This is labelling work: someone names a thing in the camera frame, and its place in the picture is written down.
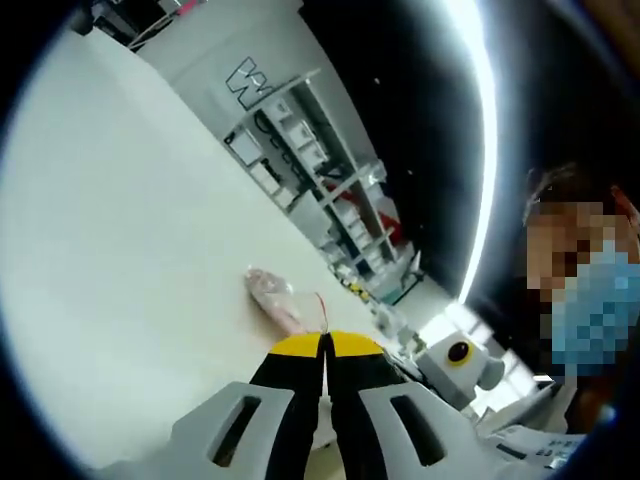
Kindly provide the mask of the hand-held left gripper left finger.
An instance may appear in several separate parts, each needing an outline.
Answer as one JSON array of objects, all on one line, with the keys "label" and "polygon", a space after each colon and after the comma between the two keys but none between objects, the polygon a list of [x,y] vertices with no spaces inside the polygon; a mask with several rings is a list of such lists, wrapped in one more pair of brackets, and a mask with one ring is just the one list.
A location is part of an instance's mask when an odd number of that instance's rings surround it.
[{"label": "hand-held left gripper left finger", "polygon": [[302,479],[319,421],[322,333],[290,336],[250,381],[231,382],[174,424],[179,479]]}]

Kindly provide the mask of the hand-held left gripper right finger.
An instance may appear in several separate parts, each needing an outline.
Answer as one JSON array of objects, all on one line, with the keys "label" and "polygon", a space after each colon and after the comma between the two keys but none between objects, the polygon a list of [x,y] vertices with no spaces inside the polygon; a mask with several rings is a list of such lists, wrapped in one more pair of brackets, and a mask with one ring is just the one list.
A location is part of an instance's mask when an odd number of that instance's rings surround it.
[{"label": "hand-held left gripper right finger", "polygon": [[370,338],[325,335],[331,420],[349,479],[490,479],[493,461],[470,422],[404,380]]}]

